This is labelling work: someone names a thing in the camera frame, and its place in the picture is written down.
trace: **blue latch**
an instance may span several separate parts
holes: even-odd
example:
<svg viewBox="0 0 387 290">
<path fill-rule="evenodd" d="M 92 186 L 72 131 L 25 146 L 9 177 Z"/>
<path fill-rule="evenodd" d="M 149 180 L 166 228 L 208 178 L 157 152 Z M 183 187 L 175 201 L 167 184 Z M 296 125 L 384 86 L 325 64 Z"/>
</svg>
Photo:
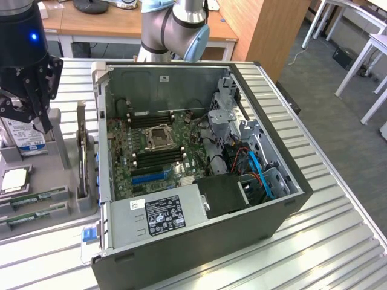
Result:
<svg viewBox="0 0 387 290">
<path fill-rule="evenodd" d="M 82 242 L 92 242 L 94 240 L 97 240 L 97 228 L 86 228 L 82 231 Z"/>
</svg>

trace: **metal table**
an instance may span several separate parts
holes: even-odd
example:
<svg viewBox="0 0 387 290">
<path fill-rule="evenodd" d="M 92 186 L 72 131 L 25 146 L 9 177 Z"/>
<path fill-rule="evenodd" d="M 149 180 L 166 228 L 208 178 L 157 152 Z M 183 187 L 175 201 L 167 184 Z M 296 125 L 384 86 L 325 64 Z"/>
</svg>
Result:
<svg viewBox="0 0 387 290">
<path fill-rule="evenodd" d="M 62 110 L 65 138 L 76 130 L 78 100 L 97 135 L 92 61 L 65 59 L 51 105 Z M 315 193 L 271 238 L 147 289 L 387 289 L 386 238 L 266 73 L 237 65 Z M 0 242 L 0 288 L 97 289 L 79 248 L 82 224 L 96 218 Z"/>
</svg>

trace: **metal case frame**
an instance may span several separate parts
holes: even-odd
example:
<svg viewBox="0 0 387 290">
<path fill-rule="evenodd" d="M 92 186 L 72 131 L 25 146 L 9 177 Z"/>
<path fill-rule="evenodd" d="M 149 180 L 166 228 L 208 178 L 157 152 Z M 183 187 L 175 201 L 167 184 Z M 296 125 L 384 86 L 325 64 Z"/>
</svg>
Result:
<svg viewBox="0 0 387 290">
<path fill-rule="evenodd" d="M 261 239 L 270 237 L 283 221 L 298 211 L 313 193 L 298 165 L 280 139 L 270 120 L 259 105 L 254 93 L 233 63 L 129 63 L 129 66 L 223 66 L 229 67 L 273 148 L 292 173 L 300 187 L 298 193 L 265 204 L 211 219 L 208 222 L 179 229 L 120 248 L 113 248 L 111 217 L 111 184 L 109 182 L 108 140 L 106 131 L 105 91 L 107 72 L 120 63 L 97 63 L 93 78 L 99 118 L 100 199 L 102 214 L 102 255 L 92 260 L 92 269 L 101 289 L 138 289 L 226 254 L 238 251 Z"/>
</svg>

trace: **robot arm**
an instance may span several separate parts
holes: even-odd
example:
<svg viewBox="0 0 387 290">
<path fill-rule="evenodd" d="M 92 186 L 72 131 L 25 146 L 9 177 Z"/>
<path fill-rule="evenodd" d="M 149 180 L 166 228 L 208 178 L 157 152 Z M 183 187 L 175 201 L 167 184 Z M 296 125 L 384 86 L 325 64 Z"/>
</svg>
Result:
<svg viewBox="0 0 387 290">
<path fill-rule="evenodd" d="M 63 61 L 47 50 L 39 7 L 34 0 L 0 2 L 0 117 L 47 133 L 47 111 L 56 98 Z"/>
<path fill-rule="evenodd" d="M 143 0 L 139 62 L 168 62 L 170 51 L 196 62 L 206 48 L 210 29 L 207 1 Z"/>
</svg>

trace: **motherboard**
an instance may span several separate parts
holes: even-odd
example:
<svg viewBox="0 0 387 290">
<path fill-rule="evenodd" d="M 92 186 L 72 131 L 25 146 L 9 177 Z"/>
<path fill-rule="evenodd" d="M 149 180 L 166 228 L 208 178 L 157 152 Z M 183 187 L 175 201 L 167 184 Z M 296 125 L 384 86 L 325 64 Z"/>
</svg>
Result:
<svg viewBox="0 0 387 290">
<path fill-rule="evenodd" d="M 193 113 L 132 114 L 108 120 L 115 200 L 192 184 L 212 173 Z"/>
</svg>

